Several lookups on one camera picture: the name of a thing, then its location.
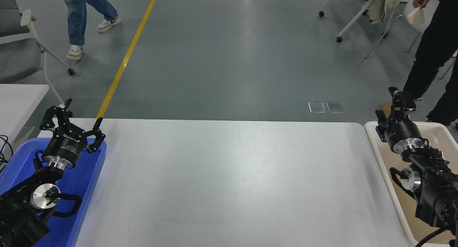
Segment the sneaker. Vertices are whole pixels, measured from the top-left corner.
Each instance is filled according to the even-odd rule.
[[[83,53],[83,45],[70,45],[70,49],[67,53],[67,58],[73,60],[80,60],[81,54]]]
[[[121,19],[119,16],[117,16],[114,20],[108,21],[108,20],[103,20],[98,26],[97,26],[97,32],[106,32],[108,29],[110,29],[112,26],[117,25],[121,22]]]

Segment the metal plate on floor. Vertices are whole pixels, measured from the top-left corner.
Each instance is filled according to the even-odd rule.
[[[340,102],[326,102],[326,105],[329,113],[343,113],[344,111]]]
[[[324,105],[322,102],[309,102],[310,113],[324,113]]]

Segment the jeans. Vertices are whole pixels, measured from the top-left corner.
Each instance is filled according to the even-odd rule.
[[[458,49],[456,1],[458,0],[441,0],[422,36],[415,54],[416,60],[404,86],[404,91],[411,92],[414,99],[420,98],[426,92],[439,68]],[[427,117],[446,126],[458,119],[458,62],[453,66],[445,93]]]
[[[68,38],[70,44],[84,45],[86,31],[86,3],[103,14],[105,20],[116,19],[118,12],[108,0],[64,0],[68,8]]]

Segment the gray floor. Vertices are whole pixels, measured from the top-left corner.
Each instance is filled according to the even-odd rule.
[[[76,117],[95,117],[151,0],[110,0],[122,23],[103,34],[103,18],[88,7],[86,45],[76,75],[50,60],[49,71]],[[405,19],[364,59],[383,32],[361,17],[336,43],[337,33],[360,10],[353,0],[157,0],[134,49],[106,118],[356,122],[402,88],[414,61],[406,53],[417,31]],[[43,42],[65,57],[67,8],[63,0],[17,0],[32,9]],[[405,4],[396,10],[401,14]],[[442,95],[450,75],[436,79],[412,120]],[[20,83],[43,84],[41,72]],[[342,114],[311,114],[308,102],[341,102]],[[36,126],[56,100],[49,92],[26,126]],[[450,129],[458,138],[455,129]]]

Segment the white desk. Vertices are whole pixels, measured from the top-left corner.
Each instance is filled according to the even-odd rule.
[[[10,143],[48,89],[47,84],[0,84],[0,134],[8,136]]]
[[[95,119],[72,122],[89,130]],[[361,125],[105,119],[101,129],[107,156],[76,247],[408,246]]]

